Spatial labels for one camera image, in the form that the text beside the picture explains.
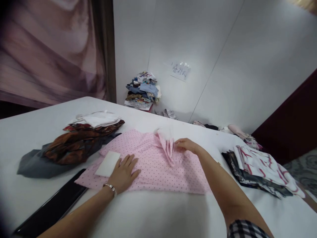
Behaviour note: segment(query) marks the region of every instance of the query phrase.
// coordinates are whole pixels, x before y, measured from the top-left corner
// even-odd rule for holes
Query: brown patterned fabric
[[[124,120],[98,128],[91,128],[88,124],[72,124],[66,127],[71,132],[57,137],[43,155],[61,165],[84,163],[92,152],[101,148],[103,139],[123,124]]]

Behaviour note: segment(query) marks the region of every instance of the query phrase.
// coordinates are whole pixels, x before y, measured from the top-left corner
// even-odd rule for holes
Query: fingers
[[[175,141],[175,144],[178,144],[179,142],[185,142],[187,138],[180,138],[177,141]]]
[[[129,167],[129,165],[131,164],[131,161],[132,161],[133,158],[134,158],[134,154],[133,154],[133,155],[130,155],[130,157],[128,158],[128,160],[127,160],[126,163],[125,163],[125,166],[126,166],[126,167]]]
[[[137,162],[138,162],[138,158],[135,158],[134,160],[132,160],[131,164],[129,165],[130,172],[132,172],[132,170]]]
[[[186,148],[186,144],[185,144],[185,142],[178,142],[176,144],[176,147]]]
[[[122,161],[121,165],[125,165],[126,161],[128,160],[128,158],[130,157],[130,155],[127,155],[124,160]]]
[[[116,163],[116,166],[115,166],[115,169],[119,168],[120,162],[121,162],[121,158],[118,159],[118,161],[117,161],[117,163]]]
[[[140,172],[141,170],[134,171],[134,173],[131,176],[132,182],[139,176]]]

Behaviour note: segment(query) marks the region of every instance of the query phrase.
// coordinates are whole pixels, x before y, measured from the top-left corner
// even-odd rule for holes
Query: silver bracelet
[[[102,187],[104,187],[104,186],[108,186],[109,188],[111,188],[111,190],[114,192],[114,197],[117,196],[117,191],[113,185],[105,183]]]

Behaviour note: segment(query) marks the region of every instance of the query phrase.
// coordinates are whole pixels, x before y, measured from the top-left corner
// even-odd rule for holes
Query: checkered shirt
[[[228,230],[228,238],[270,238],[260,227],[248,220],[235,220]]]

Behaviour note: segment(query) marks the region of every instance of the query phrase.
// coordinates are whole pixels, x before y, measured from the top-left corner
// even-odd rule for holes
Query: pink shirt
[[[133,172],[141,169],[130,191],[173,191],[205,194],[211,192],[200,161],[190,151],[180,153],[174,150],[173,140],[162,140],[153,133],[131,130],[119,135],[100,150],[101,157],[75,181],[82,186],[101,189],[107,177],[95,175],[108,151],[121,154],[124,158],[134,154],[139,158]]]

